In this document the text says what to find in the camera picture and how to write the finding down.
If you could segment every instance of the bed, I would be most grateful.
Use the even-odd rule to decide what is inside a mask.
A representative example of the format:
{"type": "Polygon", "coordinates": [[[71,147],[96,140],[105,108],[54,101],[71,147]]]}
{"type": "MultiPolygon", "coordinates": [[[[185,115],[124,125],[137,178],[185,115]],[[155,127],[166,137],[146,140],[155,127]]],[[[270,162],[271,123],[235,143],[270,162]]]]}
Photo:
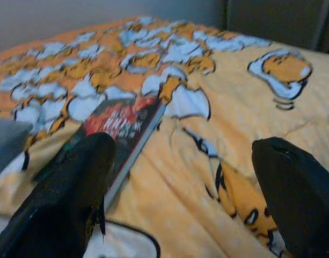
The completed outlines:
{"type": "Polygon", "coordinates": [[[329,55],[185,20],[132,17],[0,52],[0,118],[27,121],[0,174],[11,216],[105,99],[158,96],[162,121],[85,257],[289,257],[252,142],[278,136],[329,171],[329,55]]]}

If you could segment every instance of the blanket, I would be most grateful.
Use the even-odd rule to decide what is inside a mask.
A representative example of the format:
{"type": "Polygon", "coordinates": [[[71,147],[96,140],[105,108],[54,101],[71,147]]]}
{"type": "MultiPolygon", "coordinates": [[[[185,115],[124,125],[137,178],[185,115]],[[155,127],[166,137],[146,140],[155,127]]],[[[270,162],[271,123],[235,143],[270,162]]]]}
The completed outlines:
{"type": "Polygon", "coordinates": [[[289,256],[251,144],[283,137],[329,170],[329,55],[185,20],[132,17],[0,53],[0,118],[33,124],[0,174],[0,214],[103,100],[136,95],[165,116],[85,257],[289,256]]]}

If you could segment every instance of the bedsheet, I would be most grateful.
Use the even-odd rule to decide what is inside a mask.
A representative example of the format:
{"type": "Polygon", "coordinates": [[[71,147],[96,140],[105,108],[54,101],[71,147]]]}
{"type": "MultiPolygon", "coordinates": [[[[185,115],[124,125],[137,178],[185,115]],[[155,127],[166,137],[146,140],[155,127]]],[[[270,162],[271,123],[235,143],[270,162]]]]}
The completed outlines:
{"type": "Polygon", "coordinates": [[[165,116],[85,257],[289,256],[251,143],[284,137],[329,170],[329,55],[185,20],[132,17],[0,53],[0,118],[33,124],[0,175],[0,214],[99,103],[137,94],[165,116]]]}

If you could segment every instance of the book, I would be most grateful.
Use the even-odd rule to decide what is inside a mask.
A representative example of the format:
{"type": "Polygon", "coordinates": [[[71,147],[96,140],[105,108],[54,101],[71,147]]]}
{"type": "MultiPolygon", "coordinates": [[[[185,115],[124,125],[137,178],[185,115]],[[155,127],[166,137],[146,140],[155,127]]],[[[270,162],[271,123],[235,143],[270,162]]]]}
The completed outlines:
{"type": "Polygon", "coordinates": [[[80,139],[97,132],[108,133],[116,144],[116,158],[107,180],[108,190],[104,201],[106,210],[164,111],[165,104],[152,96],[103,101],[34,180],[44,180],[54,166],[60,166],[65,154],[80,139]]]}

